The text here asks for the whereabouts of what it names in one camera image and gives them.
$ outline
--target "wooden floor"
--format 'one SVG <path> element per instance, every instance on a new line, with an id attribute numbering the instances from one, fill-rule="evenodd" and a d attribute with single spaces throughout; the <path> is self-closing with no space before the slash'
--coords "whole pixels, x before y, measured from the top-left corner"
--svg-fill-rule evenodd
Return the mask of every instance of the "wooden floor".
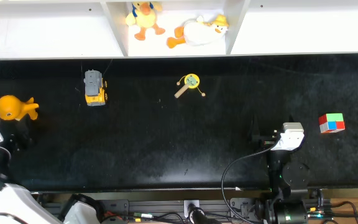
<path id="1" fill-rule="evenodd" d="M 344 201 L 352 202 L 356 206 L 356 209 L 358 212 L 358 198 L 334 198 L 334 199 L 331 199 L 331 203 L 333 205 L 336 205 L 336 204 L 344 202 Z M 343 205 L 339 208 L 334 208 L 333 211 L 340 212 L 340 213 L 353 213 L 353 209 L 350 205 Z M 334 220 L 337 221 L 339 224 L 356 224 L 355 218 L 334 218 Z M 317 221 L 317 220 L 309 221 L 309 224 L 321 224 L 321 223 L 323 223 L 323 222 Z"/>

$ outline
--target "duck's orange beak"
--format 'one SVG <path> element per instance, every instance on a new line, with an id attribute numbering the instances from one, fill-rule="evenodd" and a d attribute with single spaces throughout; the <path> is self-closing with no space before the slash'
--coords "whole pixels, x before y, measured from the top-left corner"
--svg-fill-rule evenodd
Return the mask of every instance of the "duck's orange beak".
<path id="1" fill-rule="evenodd" d="M 145 2 L 140 6 L 140 11 L 146 16 L 150 14 L 150 10 L 152 10 L 152 9 L 150 8 L 149 3 Z"/>

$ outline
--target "white duck plush toy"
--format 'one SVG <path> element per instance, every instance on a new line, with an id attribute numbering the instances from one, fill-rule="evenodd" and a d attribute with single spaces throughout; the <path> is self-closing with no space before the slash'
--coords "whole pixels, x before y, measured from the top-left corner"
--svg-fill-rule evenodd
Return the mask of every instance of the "white duck plush toy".
<path id="1" fill-rule="evenodd" d="M 227 32 L 229 24 L 224 15 L 218 15 L 212 23 L 204 22 L 202 16 L 197 20 L 189 20 L 183 26 L 175 29 L 175 37 L 169 37 L 167 45 L 174 48 L 178 44 L 199 46 L 221 39 Z"/>

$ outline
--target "black tabletop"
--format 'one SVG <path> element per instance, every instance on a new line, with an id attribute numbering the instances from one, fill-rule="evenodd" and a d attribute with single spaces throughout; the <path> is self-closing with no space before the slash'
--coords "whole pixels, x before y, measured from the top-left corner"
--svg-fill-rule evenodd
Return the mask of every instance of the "black tabletop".
<path id="1" fill-rule="evenodd" d="M 107 72 L 109 102 L 85 102 L 83 73 Z M 179 79 L 199 88 L 179 99 Z M 358 187 L 358 54 L 0 62 L 0 97 L 34 97 L 35 144 L 12 155 L 17 183 L 33 191 L 219 187 L 224 168 L 255 151 L 260 130 L 291 115 L 305 129 L 292 160 L 310 168 L 310 187 Z M 321 134 L 318 118 L 343 113 L 346 130 Z M 16 121 L 3 121 L 7 136 Z M 269 187 L 266 158 L 234 165 L 228 187 Z"/>

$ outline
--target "toy truck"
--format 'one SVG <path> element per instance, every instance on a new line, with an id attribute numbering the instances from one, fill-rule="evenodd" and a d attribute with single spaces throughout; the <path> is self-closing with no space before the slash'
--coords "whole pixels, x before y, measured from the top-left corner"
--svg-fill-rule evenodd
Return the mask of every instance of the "toy truck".
<path id="1" fill-rule="evenodd" d="M 88 106 L 101 106 L 107 102 L 107 81 L 103 80 L 102 73 L 95 70 L 85 72 L 85 100 Z"/>

